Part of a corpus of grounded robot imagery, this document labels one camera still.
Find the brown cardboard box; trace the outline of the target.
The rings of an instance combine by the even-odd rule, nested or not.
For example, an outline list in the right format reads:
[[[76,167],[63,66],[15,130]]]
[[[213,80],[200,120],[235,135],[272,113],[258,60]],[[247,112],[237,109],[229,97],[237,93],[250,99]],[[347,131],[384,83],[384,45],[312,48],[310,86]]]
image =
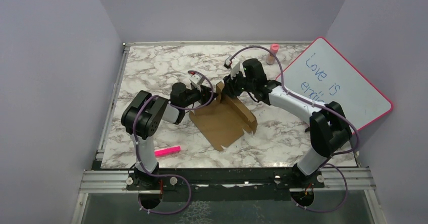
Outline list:
[[[238,98],[223,93],[224,83],[216,84],[219,95],[210,105],[189,114],[190,120],[217,151],[223,151],[239,140],[244,132],[255,134],[255,115]]]

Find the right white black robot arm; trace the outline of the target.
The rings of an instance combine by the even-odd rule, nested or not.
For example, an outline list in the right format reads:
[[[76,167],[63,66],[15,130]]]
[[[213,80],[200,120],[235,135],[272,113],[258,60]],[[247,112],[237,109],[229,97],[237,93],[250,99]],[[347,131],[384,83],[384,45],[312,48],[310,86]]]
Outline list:
[[[308,184],[313,173],[352,136],[340,104],[332,101],[316,107],[310,99],[291,90],[284,90],[281,82],[267,79],[262,64],[257,59],[245,60],[232,67],[223,82],[223,93],[231,98],[236,98],[243,92],[251,93],[257,101],[284,109],[308,124],[311,147],[294,164],[291,173],[292,183],[297,187]]]

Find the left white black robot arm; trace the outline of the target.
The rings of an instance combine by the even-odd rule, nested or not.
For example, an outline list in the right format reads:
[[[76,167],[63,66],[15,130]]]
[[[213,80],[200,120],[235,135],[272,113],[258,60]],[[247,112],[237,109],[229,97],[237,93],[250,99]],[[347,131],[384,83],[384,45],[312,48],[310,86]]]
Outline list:
[[[158,184],[158,160],[154,139],[161,121],[178,125],[187,111],[208,106],[218,95],[214,85],[202,73],[190,70],[191,86],[175,83],[169,98],[139,91],[121,117],[121,124],[133,140],[137,171],[142,172],[139,182],[147,189]]]

